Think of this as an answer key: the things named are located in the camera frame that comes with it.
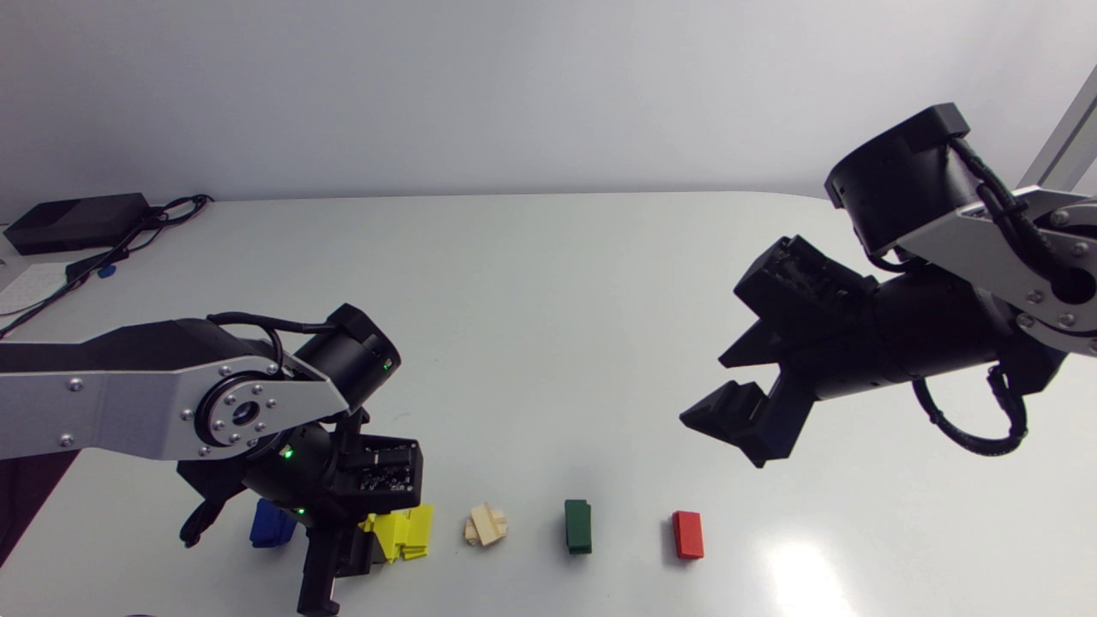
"blue object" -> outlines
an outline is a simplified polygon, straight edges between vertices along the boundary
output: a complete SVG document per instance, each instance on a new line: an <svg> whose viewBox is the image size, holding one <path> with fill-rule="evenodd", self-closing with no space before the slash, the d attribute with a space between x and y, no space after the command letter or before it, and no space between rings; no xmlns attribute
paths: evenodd
<svg viewBox="0 0 1097 617"><path fill-rule="evenodd" d="M297 521L267 500L256 504L256 519L251 523L251 546L257 549L281 547L293 538Z"/></svg>

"yellow block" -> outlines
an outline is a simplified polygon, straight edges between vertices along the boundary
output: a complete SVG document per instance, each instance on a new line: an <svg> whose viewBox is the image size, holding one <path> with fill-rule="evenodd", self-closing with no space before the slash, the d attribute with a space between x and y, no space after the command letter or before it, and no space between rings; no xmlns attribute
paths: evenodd
<svg viewBox="0 0 1097 617"><path fill-rule="evenodd" d="M359 527L377 536L385 561L392 563L400 553L406 560L427 557L433 518L434 506L423 504L392 514L371 514Z"/></svg>

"black power cable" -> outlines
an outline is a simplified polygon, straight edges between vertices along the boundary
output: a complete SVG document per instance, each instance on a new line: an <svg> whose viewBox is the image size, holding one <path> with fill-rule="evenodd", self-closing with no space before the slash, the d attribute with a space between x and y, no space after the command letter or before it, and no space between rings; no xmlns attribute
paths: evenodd
<svg viewBox="0 0 1097 617"><path fill-rule="evenodd" d="M0 339L3 339L5 336L11 334L12 330L25 324L26 322L30 322L38 313L45 311L52 304L54 304L61 298L65 298L73 290L78 289L88 280L88 277L90 277L92 272L99 270L100 268L105 268L106 266L110 266L111 263L120 259L124 259L134 250L140 250L147 247L149 244L152 243L152 240L155 240L160 235L160 232L162 232L165 228L173 227L176 225L181 225L186 221L190 221L199 212L201 212L206 206L207 203L212 201L215 201L212 197L205 193L199 193L195 195L172 200L167 205L160 207L150 209L148 216L146 216L145 218L142 220L140 223L135 225L134 228L131 229L131 232L126 234L126 236L122 238L122 240L118 244L114 245L113 248L111 248L106 253L102 253L94 257L90 257L88 259L79 261L78 263L88 262L90 265L87 268L80 270L79 273L68 277L68 281L53 294L45 298L44 300L31 304L30 306L24 306L23 308L20 308L18 311L12 311L11 313L0 315L0 316L19 315L19 317L16 317L12 323L0 328ZM171 217L170 211L185 203L192 203L194 205L188 212L179 216ZM144 244L140 244L133 249L129 248L129 245L137 238L137 236L139 236L144 232L154 229L155 233L148 240L146 240Z"/></svg>
<svg viewBox="0 0 1097 617"><path fill-rule="evenodd" d="M925 379L914 381L914 395L918 397L921 408L929 415L929 422L936 424L949 439L955 441L969 452L982 455L984 457L1000 457L1008 455L1021 445L1021 440L1028 435L1028 413L1025 410L1025 400L1010 390L1006 383L1005 371L995 364L991 367L986 378L991 384L991 392L998 401L998 406L1006 412L1009 418L1009 435L1002 439L988 439L976 437L958 428L945 417L945 412L937 407L934 397L929 394L929 386Z"/></svg>

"silver metal bracket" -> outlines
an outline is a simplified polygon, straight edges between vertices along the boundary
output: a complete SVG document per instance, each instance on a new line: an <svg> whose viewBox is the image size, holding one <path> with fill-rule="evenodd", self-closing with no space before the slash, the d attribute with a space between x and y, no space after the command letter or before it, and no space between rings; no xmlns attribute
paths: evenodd
<svg viewBox="0 0 1097 617"><path fill-rule="evenodd" d="M1070 233L1074 225L1097 225L1097 203L1086 195L1039 187L1015 194L1028 202L1030 218L1051 214L1055 228L1041 228L1041 233L1060 255L1073 267L1097 274L1097 239ZM1063 351L1093 355L1088 350L1093 337L1085 333L1097 330L1097 301L1068 304L1059 300L1048 282L1014 254L982 202L957 209L895 244L1030 316L1024 322L1032 318L1036 323L1024 329L1037 340Z"/></svg>
<svg viewBox="0 0 1097 617"><path fill-rule="evenodd" d="M287 363L307 380L276 380L270 360L258 356L171 372L0 374L0 459L75 448L226 459L260 437L347 410L326 375L292 356ZM207 393L227 380L236 382L201 413Z"/></svg>

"tabletop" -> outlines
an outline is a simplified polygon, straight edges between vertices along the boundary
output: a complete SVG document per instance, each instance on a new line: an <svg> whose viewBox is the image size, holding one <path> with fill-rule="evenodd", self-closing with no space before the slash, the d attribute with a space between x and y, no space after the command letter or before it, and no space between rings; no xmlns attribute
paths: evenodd
<svg viewBox="0 0 1097 617"><path fill-rule="evenodd" d="M817 404L764 470L679 423L728 379L772 382L716 357L754 319L734 283L794 234L871 271L844 212L792 195L217 202L11 340L365 311L404 361L366 431L420 441L434 524L426 559L337 581L343 615L1097 613L1093 360L1029 397L1028 439L995 459L949 441L905 385ZM984 377L935 379L935 397L963 428L1005 434ZM568 498L591 505L592 554L567 552ZM199 502L172 462L81 452L0 569L0 615L293 615L302 530L251 548L245 493L184 549ZM471 547L483 502L508 535ZM701 513L703 559L675 556L677 509Z"/></svg>

